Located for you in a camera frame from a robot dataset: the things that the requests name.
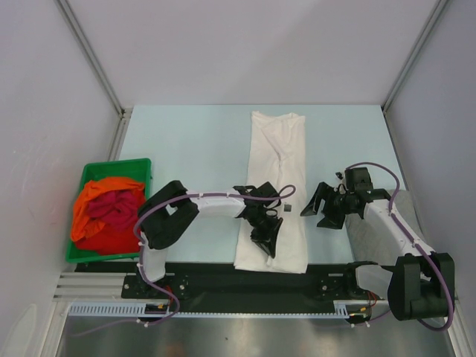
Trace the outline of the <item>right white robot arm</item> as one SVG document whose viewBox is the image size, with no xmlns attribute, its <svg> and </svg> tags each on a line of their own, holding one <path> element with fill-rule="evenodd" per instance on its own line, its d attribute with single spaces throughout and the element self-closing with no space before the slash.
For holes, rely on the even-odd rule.
<svg viewBox="0 0 476 357">
<path fill-rule="evenodd" d="M 351 275 L 343 279 L 344 292 L 361 298 L 372 292 L 384 298 L 399 321 L 443 318 L 447 330 L 454 319 L 454 261 L 438 253 L 407 223 L 396 207 L 400 191 L 392 193 L 373 185 L 369 161 L 337 173 L 341 183 L 320 182 L 301 216 L 322 214 L 319 228 L 339 230 L 345 219 L 357 215 L 383 243 L 386 257 L 351 263 Z"/>
</svg>

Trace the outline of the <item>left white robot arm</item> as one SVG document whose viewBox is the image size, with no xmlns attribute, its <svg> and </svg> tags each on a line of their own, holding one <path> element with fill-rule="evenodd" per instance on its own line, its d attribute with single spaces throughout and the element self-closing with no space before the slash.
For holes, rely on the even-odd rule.
<svg viewBox="0 0 476 357">
<path fill-rule="evenodd" d="M 242 219 L 251 226 L 251 241 L 274 258 L 283 224 L 277 207 L 287 195 L 270 182 L 259 187 L 235 186 L 225 192 L 194 193 L 179 180 L 171 181 L 148 199 L 137 212 L 133 232 L 137 235 L 138 288 L 148 297 L 163 292 L 167 249 L 174 245 L 202 216 Z"/>
</svg>

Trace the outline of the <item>white printed t-shirt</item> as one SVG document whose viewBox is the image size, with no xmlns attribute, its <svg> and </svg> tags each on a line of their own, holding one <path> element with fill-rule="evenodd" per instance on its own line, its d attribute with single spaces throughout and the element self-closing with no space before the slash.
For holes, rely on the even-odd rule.
<svg viewBox="0 0 476 357">
<path fill-rule="evenodd" d="M 251 113 L 251 148 L 247 184 L 259 187 L 270 182 L 276 190 L 287 184 L 296 192 L 284 203 L 289 212 L 277 209 L 283 224 L 277 235 L 276 255 L 271 258 L 251 241 L 251 226 L 242 221 L 234 268 L 246 271 L 270 271 L 302 274 L 308 266 L 305 224 L 300 212 L 306 205 L 306 140 L 303 115 L 288 113 L 268 116 Z"/>
</svg>

